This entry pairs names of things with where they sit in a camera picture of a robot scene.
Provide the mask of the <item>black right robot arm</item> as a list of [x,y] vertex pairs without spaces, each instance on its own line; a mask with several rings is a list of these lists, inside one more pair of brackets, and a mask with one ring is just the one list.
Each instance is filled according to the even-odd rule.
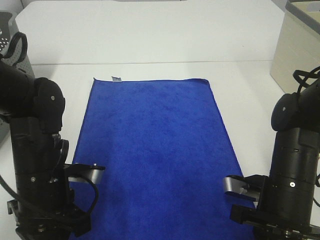
[[276,131],[269,175],[223,179],[224,192],[256,202],[256,208],[234,204],[230,219],[253,227],[257,240],[317,240],[311,225],[320,154],[320,82],[285,94],[271,116]]

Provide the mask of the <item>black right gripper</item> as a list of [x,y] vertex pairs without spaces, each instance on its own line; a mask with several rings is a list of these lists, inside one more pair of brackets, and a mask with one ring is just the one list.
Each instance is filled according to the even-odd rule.
[[256,240],[318,240],[320,228],[312,225],[315,185],[293,178],[272,181],[264,175],[245,178],[260,188],[255,208],[234,204],[230,219],[253,227]]

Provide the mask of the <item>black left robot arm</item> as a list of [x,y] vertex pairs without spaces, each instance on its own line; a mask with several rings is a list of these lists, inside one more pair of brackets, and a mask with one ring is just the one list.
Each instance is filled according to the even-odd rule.
[[66,164],[69,143],[60,136],[65,98],[60,87],[0,65],[0,116],[9,124],[16,190],[7,211],[23,240],[67,240],[91,230],[91,219],[74,204]]

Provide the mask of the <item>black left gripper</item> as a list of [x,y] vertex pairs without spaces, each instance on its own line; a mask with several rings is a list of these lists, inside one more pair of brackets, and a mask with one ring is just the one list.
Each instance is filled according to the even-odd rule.
[[92,229],[91,209],[75,205],[75,192],[67,177],[17,175],[17,190],[7,202],[8,214],[16,222],[15,232],[22,240],[68,240]]

